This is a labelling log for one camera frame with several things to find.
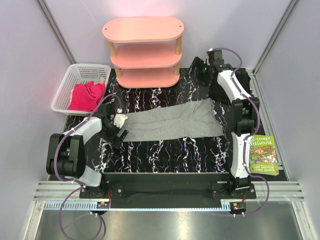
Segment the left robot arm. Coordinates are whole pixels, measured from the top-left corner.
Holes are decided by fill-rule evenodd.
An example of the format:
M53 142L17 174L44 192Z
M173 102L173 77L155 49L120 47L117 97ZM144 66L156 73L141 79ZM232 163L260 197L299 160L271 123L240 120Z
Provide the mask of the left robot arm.
M97 198L108 193L108 186L102 182L102 174L87 165L85 144L96 134L102 133L106 140L119 149L129 133L123 126L129 117L118 109L112 114L107 104L98 107L97 112L89 114L78 125L64 133L50 136L46 172L60 181L74 181L90 187Z

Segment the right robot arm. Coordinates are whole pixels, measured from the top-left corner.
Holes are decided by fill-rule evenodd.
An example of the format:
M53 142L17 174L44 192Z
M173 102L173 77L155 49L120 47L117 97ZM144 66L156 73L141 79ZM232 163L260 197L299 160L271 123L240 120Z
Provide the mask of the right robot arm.
M209 86L209 98L230 105L233 150L226 189L228 195L236 199L251 188L249 150L250 141L261 124L260 100L251 95L248 72L241 66L225 63L223 49L211 48L206 54L206 60L196 56L188 71L194 72L201 85Z

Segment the black t-shirt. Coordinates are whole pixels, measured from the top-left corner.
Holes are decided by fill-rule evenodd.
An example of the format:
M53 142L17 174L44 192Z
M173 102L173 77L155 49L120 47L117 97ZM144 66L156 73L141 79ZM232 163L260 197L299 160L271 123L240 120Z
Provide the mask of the black t-shirt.
M209 88L209 97L215 101L229 104L234 100L245 100L245 96L251 97L250 80L247 71L233 72L223 70L218 72L212 79Z

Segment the grey t-shirt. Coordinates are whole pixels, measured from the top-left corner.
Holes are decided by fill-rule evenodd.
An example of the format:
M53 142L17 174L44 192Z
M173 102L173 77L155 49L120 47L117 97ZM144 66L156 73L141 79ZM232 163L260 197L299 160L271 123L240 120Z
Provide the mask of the grey t-shirt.
M219 137L223 128L215 119L211 99L127 114L125 142L151 142L179 138Z

